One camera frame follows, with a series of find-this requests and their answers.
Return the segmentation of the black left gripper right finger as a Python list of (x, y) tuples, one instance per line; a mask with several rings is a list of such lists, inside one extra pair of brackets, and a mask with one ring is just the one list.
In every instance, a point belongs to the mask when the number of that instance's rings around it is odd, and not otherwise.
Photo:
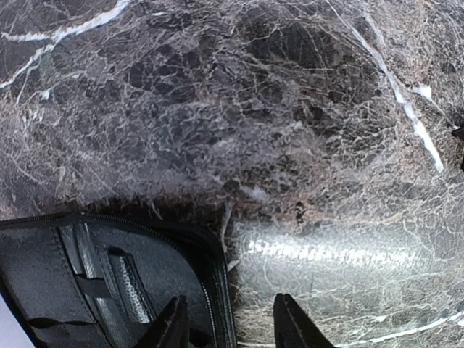
[(277, 348), (335, 348), (290, 294), (276, 294), (273, 322)]

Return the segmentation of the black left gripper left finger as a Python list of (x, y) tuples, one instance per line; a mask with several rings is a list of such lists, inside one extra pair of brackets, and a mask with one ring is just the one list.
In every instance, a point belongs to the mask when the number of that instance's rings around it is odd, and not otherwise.
[(189, 346), (189, 317), (186, 297), (173, 297), (139, 340), (141, 348)]

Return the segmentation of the black zippered tool case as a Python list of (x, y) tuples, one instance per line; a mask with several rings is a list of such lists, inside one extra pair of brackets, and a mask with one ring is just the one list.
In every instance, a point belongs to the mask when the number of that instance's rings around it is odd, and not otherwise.
[(61, 213), (1, 223), (1, 298), (34, 347), (140, 347), (173, 297), (188, 347), (235, 347), (228, 270), (195, 225)]

